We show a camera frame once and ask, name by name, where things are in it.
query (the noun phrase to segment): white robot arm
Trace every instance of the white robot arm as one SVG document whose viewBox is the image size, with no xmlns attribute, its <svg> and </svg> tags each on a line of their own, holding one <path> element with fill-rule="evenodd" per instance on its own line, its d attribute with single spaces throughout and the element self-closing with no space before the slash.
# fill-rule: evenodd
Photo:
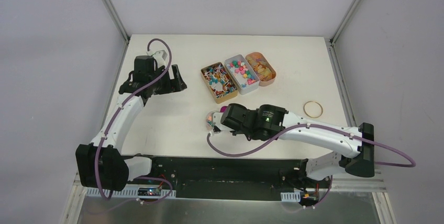
<svg viewBox="0 0 444 224">
<path fill-rule="evenodd" d="M 177 65 L 172 65 L 173 79 L 170 79 L 169 73 L 167 73 L 153 85 L 138 92 L 138 89 L 160 76 L 160 73 L 165 69 L 166 58 L 167 53 L 163 50 L 157 51 L 153 55 L 141 55 L 135 58 L 134 71 L 129 74 L 128 80 L 120 86 L 117 103 L 105 120 L 103 128 L 89 144 L 79 145 L 75 152 L 83 186 L 97 187 L 94 159 L 102 139 L 104 142 L 98 159 L 98 173 L 104 189 L 120 191 L 128 181 L 150 173 L 150 158 L 135 156 L 124 159 L 120 152 L 134 119 L 142 111 L 148 98 L 152 95 L 180 92 L 186 89 L 179 68 Z"/>
<path fill-rule="evenodd" d="M 248 140 L 268 140 L 278 132 L 294 125 L 307 125 L 290 130 L 281 136 L 282 140 L 294 140 L 314 144 L 333 150 L 315 159 L 308 159 L 306 176 L 313 180 L 323 180 L 337 173 L 350 173 L 360 177 L 374 176 L 374 147 L 353 137 L 344 136 L 329 130 L 310 127 L 321 125 L 364 137 L 373 141 L 373 126 L 340 127 L 308 119 L 272 105 L 262 105 L 259 109 L 248 110 L 238 104 L 230 104 L 223 113 L 210 113 L 207 123 L 213 133 L 223 131 L 246 135 Z"/>
</svg>

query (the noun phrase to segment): purple cable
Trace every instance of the purple cable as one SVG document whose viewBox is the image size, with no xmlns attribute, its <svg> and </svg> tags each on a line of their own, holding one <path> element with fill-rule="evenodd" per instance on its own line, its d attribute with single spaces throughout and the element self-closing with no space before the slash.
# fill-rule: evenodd
<svg viewBox="0 0 444 224">
<path fill-rule="evenodd" d="M 216 151 L 217 153 L 219 153 L 219 154 L 221 154 L 223 156 L 227 156 L 227 157 L 238 158 L 238 157 L 243 157 L 243 156 L 247 156 L 247 155 L 250 155 L 252 153 L 255 153 L 255 152 L 261 150 L 262 148 L 268 146 L 271 142 L 273 142 L 274 140 L 278 139 L 284 133 L 286 133 L 288 131 L 291 131 L 293 129 L 296 129 L 296 128 L 301 128 L 301 127 L 307 127 L 307 124 L 300 124 L 300 125 L 294 125 L 294 126 L 287 127 L 284 130 L 280 131 L 278 134 L 276 134 L 273 137 L 271 137 L 269 140 L 267 140 L 264 144 L 260 145 L 259 147 L 254 148 L 251 151 L 244 152 L 244 153 L 238 153 L 238 154 L 225 153 L 225 152 L 222 152 L 219 149 L 217 149 L 209 140 L 209 137 L 211 136 L 210 133 L 207 135 L 207 142 L 208 142 L 208 145 L 214 151 Z M 341 131 L 341 130 L 338 130 L 338 129 L 335 129 L 335 128 L 332 128 L 332 127 L 322 126 L 322 125 L 317 125 L 317 124 L 310 124 L 310 127 L 320 128 L 320 129 L 332 131 L 332 132 L 335 132 L 335 133 L 338 133 L 338 134 L 350 137 L 350 134 L 348 132 Z M 392 152 L 394 152 L 394 153 L 396 153 L 398 155 L 401 155 L 402 157 L 404 157 L 408 161 L 410 161 L 410 164 L 375 162 L 375 164 L 377 164 L 377 165 L 390 165 L 390 166 L 399 166 L 399 167 L 415 167 L 416 166 L 416 162 L 415 162 L 415 160 L 412 159 L 412 157 L 410 157 L 409 155 L 405 154 L 404 152 L 402 152 L 402 151 L 400 151 L 400 150 L 398 150 L 396 148 L 389 147 L 388 145 L 381 144 L 381 143 L 378 143 L 378 142 L 374 142 L 374 141 L 371 141 L 371 140 L 368 140 L 368 139 L 365 139 L 365 138 L 361 138 L 361 137 L 358 137 L 358 136 L 353 136 L 353 138 L 357 139 L 357 140 L 360 140 L 362 142 L 365 142 L 365 143 L 368 143 L 368 144 L 372 144 L 372 145 L 375 145 L 377 147 L 382 147 L 384 149 L 392 151 Z"/>
<path fill-rule="evenodd" d="M 162 182 L 167 183 L 168 186 L 170 187 L 170 191 L 169 191 L 165 196 L 162 196 L 161 198 L 159 198 L 159 199 L 157 199 L 157 200 L 155 200 L 155 201 L 142 201 L 144 205 L 149 205 L 149 204 L 159 203 L 159 202 L 163 201 L 164 199 L 166 199 L 166 198 L 167 198 L 167 197 L 173 192 L 173 185 L 171 185 L 171 183 L 170 183 L 169 181 L 164 180 L 164 179 L 162 179 L 162 178 L 154 178 L 154 177 L 144 177 L 144 176 L 141 176 L 141 177 L 138 177 L 137 179 L 142 179 L 142 180 L 152 180 L 152 181 L 162 181 Z M 133 200 L 134 200 L 134 199 L 127 199 L 127 200 L 124 200 L 124 201 L 122 201 L 121 203 L 115 205 L 114 207 L 112 207 L 112 208 L 110 208 L 110 209 L 106 209 L 105 211 L 102 211 L 102 212 L 90 212 L 90 211 L 88 211 L 88 210 L 85 210 L 85 212 L 88 213 L 89 215 L 102 215 L 102 214 L 106 214 L 107 212 L 110 212 L 110 211 L 112 211 L 112 210 L 114 210 L 114 209 L 116 209 L 116 208 L 118 208 L 118 207 L 121 207 L 121 206 L 123 206 L 124 204 L 126 204 L 126 203 L 128 203 L 128 202 L 130 202 L 130 201 L 133 201 Z"/>
<path fill-rule="evenodd" d="M 122 107 L 123 107 L 123 106 L 124 106 L 124 105 L 125 105 L 125 104 L 126 104 L 131 98 L 132 98 L 132 97 L 134 97 L 136 94 L 138 94 L 139 92 L 143 91 L 144 89 L 150 87 L 150 86 L 153 85 L 155 82 L 157 82 L 158 80 L 160 80 L 165 74 L 168 73 L 168 69 L 169 69 L 170 66 L 171 66 L 171 60 L 172 60 L 171 49 L 170 49 L 170 47 L 168 46 L 168 44 L 167 44 L 165 41 L 163 41 L 162 39 L 154 38 L 154 39 L 152 39 L 150 42 L 148 42 L 148 46 L 147 46 L 148 51 L 150 50 L 150 45 L 151 45 L 154 41 L 159 41 L 159 42 L 161 42 L 161 43 L 163 43 L 163 44 L 165 45 L 166 49 L 168 50 L 168 54 L 170 55 L 170 60 L 169 60 L 168 64 L 166 65 L 165 70 L 163 70 L 163 72 L 160 73 L 160 75 L 159 75 L 158 77 L 156 77 L 153 81 L 149 82 L 148 84 L 146 84 L 146 85 L 142 86 L 141 88 L 137 89 L 135 92 L 131 93 L 131 94 L 130 94 L 130 95 L 129 95 L 129 96 L 123 101 L 123 103 L 122 103 Z M 119 107 L 119 108 L 117 108 L 116 112 L 113 114 L 111 120 L 109 121 L 108 125 L 107 125 L 106 128 L 105 128 L 105 132 L 104 132 L 104 135 L 105 135 L 105 136 L 108 135 L 108 132 L 109 132 L 111 126 L 113 125 L 114 121 L 115 121 L 116 118 L 117 118 L 117 115 L 119 115 L 119 112 L 120 112 L 121 110 L 122 110 L 122 108 Z M 99 142 L 99 144 L 98 144 L 98 146 L 97 146 L 97 150 L 96 150 L 96 154 L 95 154 L 95 158 L 94 158 L 94 174 L 95 174 L 95 177 L 96 177 L 97 188 L 98 188 L 98 191 L 99 191 L 101 197 L 102 197 L 104 200 L 109 200 L 109 199 L 111 199 L 111 196 L 113 195 L 113 191 L 110 191 L 108 196 L 105 195 L 105 192 L 103 192 L 102 184 L 101 184 L 101 182 L 100 182 L 100 176 L 99 176 L 99 173 L 98 173 L 98 157 L 99 157 L 99 155 L 100 155 L 100 150 L 102 149 L 103 142 L 105 142 L 105 138 L 101 138 L 101 139 L 100 139 L 100 142 Z"/>
<path fill-rule="evenodd" d="M 327 197 L 328 193 L 330 193 L 332 184 L 333 184 L 333 175 L 330 176 L 330 184 L 328 185 L 328 189 L 325 192 L 324 196 L 318 201 L 318 203 L 314 204 L 313 207 L 317 207 L 322 201 L 324 201 L 324 199 Z M 297 213 L 297 212 L 303 210 L 303 208 L 299 208 L 296 211 L 288 211 L 287 209 L 285 209 L 284 206 L 282 206 L 282 208 L 284 208 L 284 211 L 286 211 L 288 214 L 294 214 L 294 213 Z"/>
</svg>

